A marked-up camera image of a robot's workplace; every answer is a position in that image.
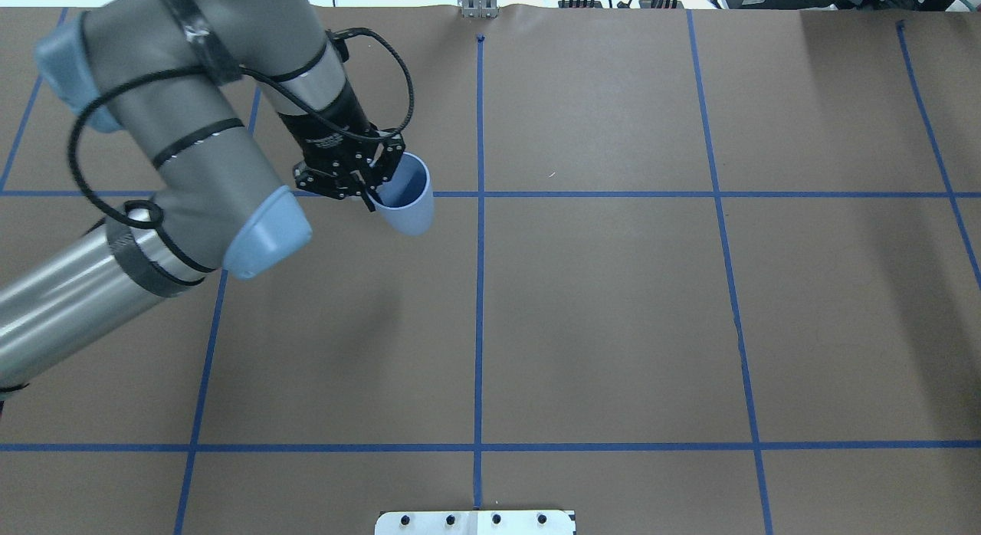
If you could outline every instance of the cup rim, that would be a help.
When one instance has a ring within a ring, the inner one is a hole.
[[[399,207],[388,207],[385,204],[378,203],[378,201],[376,201],[375,199],[372,198],[371,195],[369,195],[368,196],[368,199],[370,199],[372,201],[372,203],[375,204],[375,207],[377,207],[379,209],[383,209],[383,210],[386,210],[386,211],[403,211],[403,210],[406,210],[406,209],[408,209],[408,208],[410,208],[410,207],[418,204],[422,199],[424,199],[426,197],[426,194],[430,193],[430,189],[432,187],[432,177],[430,176],[430,172],[428,171],[428,165],[426,165],[426,162],[424,162],[422,160],[422,158],[420,158],[419,156],[413,154],[412,152],[402,152],[402,155],[403,156],[411,156],[411,157],[415,158],[415,160],[419,162],[419,165],[423,166],[423,172],[426,174],[426,185],[423,186],[423,192],[420,192],[419,193],[419,196],[417,196],[416,199],[412,200],[410,203],[407,203],[407,204],[405,204],[403,206],[399,206]]]

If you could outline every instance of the blue cup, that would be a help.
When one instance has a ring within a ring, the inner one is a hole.
[[[371,199],[382,217],[410,237],[418,237],[432,224],[432,179],[423,160],[404,152],[392,181],[378,188],[378,203]]]

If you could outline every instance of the gray robotic arm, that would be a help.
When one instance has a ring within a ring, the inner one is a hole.
[[[65,24],[35,59],[80,122],[125,127],[165,183],[150,200],[106,213],[101,225],[0,288],[0,403],[32,377],[203,281],[218,268],[248,279],[302,248],[311,228],[221,95],[242,74],[300,145],[301,189],[382,204],[404,150],[401,126],[368,122],[344,73],[344,39],[307,0],[116,0]]]

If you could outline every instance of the white mounting plate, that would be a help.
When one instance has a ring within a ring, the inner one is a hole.
[[[574,511],[564,510],[406,511],[382,514],[375,535],[576,535],[575,518]]]

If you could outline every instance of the white bracket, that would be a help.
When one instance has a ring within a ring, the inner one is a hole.
[[[564,510],[467,510],[385,513],[375,535],[576,535],[576,513]]]
[[[464,18],[497,18],[497,0],[460,0]]]

